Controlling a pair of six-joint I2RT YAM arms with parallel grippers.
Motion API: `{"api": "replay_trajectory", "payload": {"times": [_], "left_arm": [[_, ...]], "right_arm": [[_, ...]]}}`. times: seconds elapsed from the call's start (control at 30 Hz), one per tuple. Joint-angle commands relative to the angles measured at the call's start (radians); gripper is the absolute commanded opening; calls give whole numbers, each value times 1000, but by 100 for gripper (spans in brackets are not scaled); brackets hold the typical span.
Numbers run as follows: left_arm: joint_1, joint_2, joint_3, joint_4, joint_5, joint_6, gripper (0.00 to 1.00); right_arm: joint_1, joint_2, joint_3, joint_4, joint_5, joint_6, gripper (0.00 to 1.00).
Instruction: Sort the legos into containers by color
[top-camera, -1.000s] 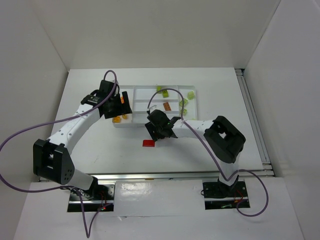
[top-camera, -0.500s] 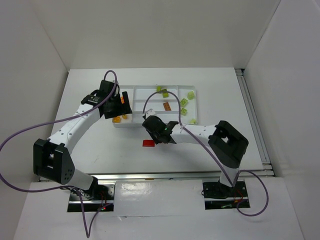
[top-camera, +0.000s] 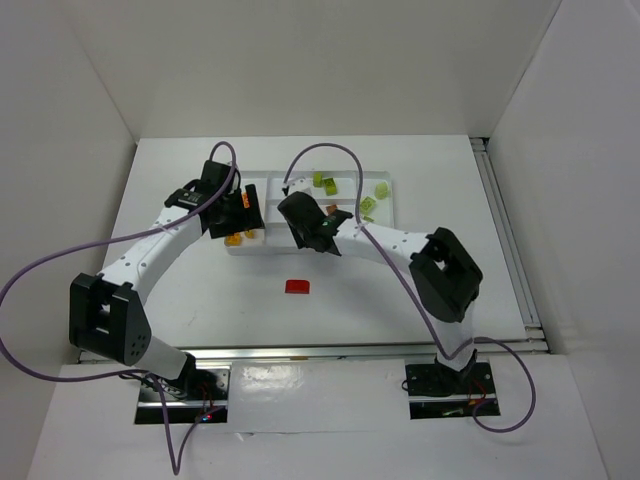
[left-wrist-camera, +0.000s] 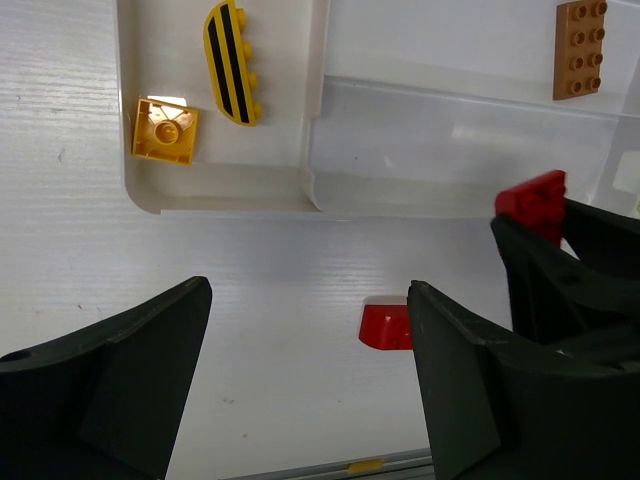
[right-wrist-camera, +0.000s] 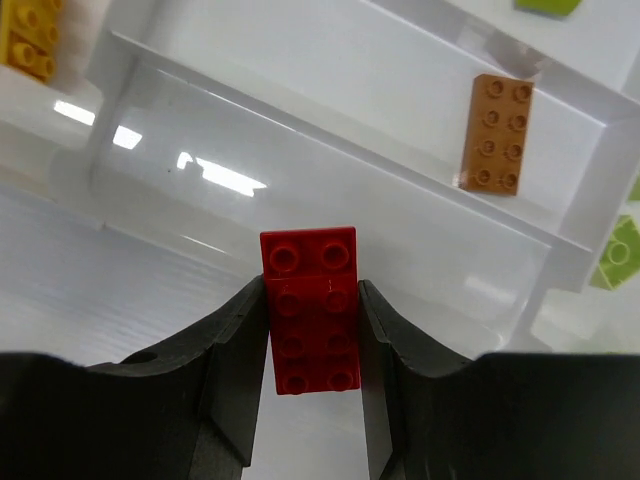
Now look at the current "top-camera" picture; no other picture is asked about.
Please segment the small orange square lego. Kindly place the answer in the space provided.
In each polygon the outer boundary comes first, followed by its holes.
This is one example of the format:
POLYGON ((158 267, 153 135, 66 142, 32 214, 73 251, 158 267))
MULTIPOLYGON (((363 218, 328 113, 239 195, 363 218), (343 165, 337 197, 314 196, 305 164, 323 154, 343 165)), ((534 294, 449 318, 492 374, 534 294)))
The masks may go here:
POLYGON ((226 236, 224 239, 224 244, 227 247, 237 247, 240 246, 243 242, 243 236, 240 233, 235 233, 229 236, 226 236))

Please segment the red curved lego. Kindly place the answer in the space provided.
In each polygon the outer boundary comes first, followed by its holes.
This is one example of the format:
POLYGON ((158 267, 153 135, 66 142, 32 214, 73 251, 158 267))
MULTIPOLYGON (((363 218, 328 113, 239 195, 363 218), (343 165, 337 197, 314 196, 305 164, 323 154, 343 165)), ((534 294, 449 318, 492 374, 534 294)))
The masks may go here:
POLYGON ((308 295, 311 290, 311 284, 304 279, 287 279, 285 282, 284 292, 292 295, 308 295))

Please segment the small green lego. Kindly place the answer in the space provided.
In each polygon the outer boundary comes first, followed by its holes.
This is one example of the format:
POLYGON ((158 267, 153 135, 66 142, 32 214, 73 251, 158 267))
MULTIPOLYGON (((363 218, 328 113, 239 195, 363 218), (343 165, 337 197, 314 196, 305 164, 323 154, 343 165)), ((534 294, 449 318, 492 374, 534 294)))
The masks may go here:
POLYGON ((312 183, 315 188, 322 188, 324 185, 324 176, 322 172, 315 172, 312 177, 312 183))

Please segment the light green lego block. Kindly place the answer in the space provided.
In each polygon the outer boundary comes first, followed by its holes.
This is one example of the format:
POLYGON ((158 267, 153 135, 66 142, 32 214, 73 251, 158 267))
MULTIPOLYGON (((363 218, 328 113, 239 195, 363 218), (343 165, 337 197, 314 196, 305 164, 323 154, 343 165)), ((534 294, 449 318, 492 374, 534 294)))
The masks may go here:
POLYGON ((368 215, 376 207, 376 200, 372 197, 365 197, 359 202, 359 211, 368 215))

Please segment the light green tall lego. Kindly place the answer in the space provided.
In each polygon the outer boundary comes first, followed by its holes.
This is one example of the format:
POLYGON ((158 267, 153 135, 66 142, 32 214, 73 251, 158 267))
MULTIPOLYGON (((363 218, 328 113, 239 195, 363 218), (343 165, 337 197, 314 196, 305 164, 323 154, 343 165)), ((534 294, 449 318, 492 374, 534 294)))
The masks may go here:
POLYGON ((384 200, 391 196, 390 184, 386 181, 377 183, 374 187, 374 196, 377 200, 384 200))

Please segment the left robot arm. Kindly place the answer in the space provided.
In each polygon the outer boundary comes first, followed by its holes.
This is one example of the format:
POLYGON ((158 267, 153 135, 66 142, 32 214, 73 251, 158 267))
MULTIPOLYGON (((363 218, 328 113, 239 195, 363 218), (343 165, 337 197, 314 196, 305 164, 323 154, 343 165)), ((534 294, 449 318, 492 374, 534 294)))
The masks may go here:
POLYGON ((158 218, 118 260, 70 286, 72 345, 164 380, 179 395, 212 394, 218 380, 193 355, 152 334, 144 305, 179 256, 203 235, 213 239, 264 226, 257 189, 229 165, 208 160, 200 178, 172 193, 158 218))

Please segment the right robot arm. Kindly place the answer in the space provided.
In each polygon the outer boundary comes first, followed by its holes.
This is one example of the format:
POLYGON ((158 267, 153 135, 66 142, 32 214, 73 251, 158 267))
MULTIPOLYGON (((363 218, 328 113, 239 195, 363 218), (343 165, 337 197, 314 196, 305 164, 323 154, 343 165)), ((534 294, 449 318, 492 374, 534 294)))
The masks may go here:
POLYGON ((366 222, 347 211, 328 214, 309 194, 278 205, 300 249, 370 260, 391 268, 436 344, 442 389, 463 384, 473 369, 473 308, 483 273, 456 235, 443 227, 415 233, 366 222))

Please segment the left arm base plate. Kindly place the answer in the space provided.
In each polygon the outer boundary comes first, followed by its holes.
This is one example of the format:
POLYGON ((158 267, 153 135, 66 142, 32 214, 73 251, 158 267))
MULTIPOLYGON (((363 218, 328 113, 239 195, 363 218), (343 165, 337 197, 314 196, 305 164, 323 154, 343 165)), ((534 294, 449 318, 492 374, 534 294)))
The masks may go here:
MULTIPOLYGON (((203 415, 202 423, 222 424, 228 418, 228 396, 231 380, 229 366, 207 369, 209 376, 189 393, 182 392, 160 379, 160 387, 170 424, 193 423, 203 415)), ((164 422, 161 396, 152 380, 140 374, 123 374, 120 379, 133 382, 138 387, 134 423, 136 425, 160 425, 164 422)))

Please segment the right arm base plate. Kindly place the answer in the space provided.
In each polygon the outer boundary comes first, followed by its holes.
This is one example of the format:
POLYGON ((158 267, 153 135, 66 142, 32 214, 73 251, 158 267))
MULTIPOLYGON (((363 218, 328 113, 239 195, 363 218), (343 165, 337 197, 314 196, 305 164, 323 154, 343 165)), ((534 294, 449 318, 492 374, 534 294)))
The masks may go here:
POLYGON ((407 364, 401 388, 407 393, 411 420, 501 415, 493 372, 488 362, 476 363, 457 385, 446 384, 434 363, 407 364))

